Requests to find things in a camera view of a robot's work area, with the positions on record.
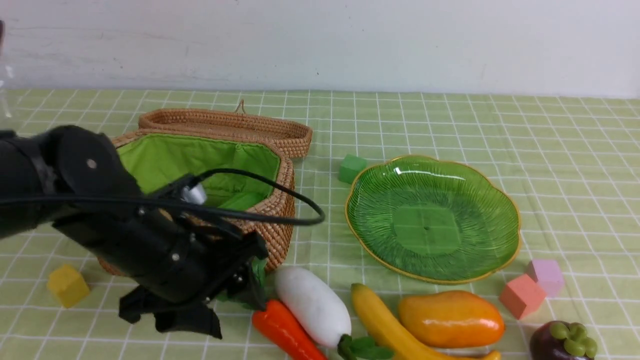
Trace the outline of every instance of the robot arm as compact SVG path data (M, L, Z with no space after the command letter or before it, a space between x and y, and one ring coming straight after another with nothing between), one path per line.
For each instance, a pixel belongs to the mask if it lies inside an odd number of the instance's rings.
M254 258L268 256L264 239L255 232L243 234L223 217L298 225L324 220L322 210L306 197L240 170L186 174L145 195L109 138L76 126L32 138L0 131L0 167L0 240L52 223L139 284L120 299L120 318L136 323L141 315L153 314L159 332L221 338L218 318L207 305L223 291L265 308L266 296L251 266ZM202 203L199 183L217 172L263 180L310 204L320 216L305 222L186 202ZM198 226L189 215L212 226Z

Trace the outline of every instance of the wicker basket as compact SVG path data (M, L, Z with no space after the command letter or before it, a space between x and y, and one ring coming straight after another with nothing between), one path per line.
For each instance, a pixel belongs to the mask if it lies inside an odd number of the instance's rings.
M127 133L122 136L112 139L115 147L121 147L132 141L135 141L142 136L149 134L173 134L173 135L186 135L197 136L200 138L210 138L215 140L227 140L231 142L247 142L246 135L232 136L228 134L216 134L213 131L199 129L197 127L190 127L188 122L183 122L180 129L139 129L132 133ZM266 146L274 154L280 158L280 168L278 169L278 175L276 182L285 186L288 189L295 190L294 169L291 159L289 159L284 152L277 147L273 142L270 142L267 138L261 138L254 136L251 143L259 143ZM255 206L247 210L252 213L261 213L271 216L281 217L295 217L295 205L294 197L287 195L286 193L274 189L271 195L259 202ZM208 225L202 220L193 219L200 225ZM264 222L250 222L245 220L230 220L238 225L245 233L250 231L257 231L262 235L266 241L267 249L269 250L269 257L266 266L266 271L270 272L281 265L287 257L289 251L289 244L291 242L291 236L293 233L292 225L280 225L269 224ZM103 259L98 259L102 267L113 275L123 275L118 269L111 266Z
M288 158L303 158L309 152L312 130L290 120L249 115L241 100L234 112L203 109L158 109L140 116L140 129L184 130L201 134L233 136L243 142L268 140Z

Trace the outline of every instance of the white wall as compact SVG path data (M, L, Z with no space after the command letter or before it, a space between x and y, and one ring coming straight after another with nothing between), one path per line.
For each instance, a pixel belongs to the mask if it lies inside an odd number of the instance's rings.
M640 97L638 0L0 0L14 86Z

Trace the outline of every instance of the toy banana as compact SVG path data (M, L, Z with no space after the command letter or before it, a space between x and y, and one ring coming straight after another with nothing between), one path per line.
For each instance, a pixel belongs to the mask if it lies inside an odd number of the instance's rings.
M394 360L500 360L492 351L480 359L453 357L421 343L405 329L375 292L363 284L351 285L351 301L369 335L382 347L395 352Z

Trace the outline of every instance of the pink cube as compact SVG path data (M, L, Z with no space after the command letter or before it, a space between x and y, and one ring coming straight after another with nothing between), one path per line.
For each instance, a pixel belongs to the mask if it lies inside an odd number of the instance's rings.
M523 274L507 283L499 300L516 319L520 320L537 311L546 297L545 290L527 274Z
M527 275L545 290L548 297L556 297L564 287L562 270L555 260L531 260L527 267Z

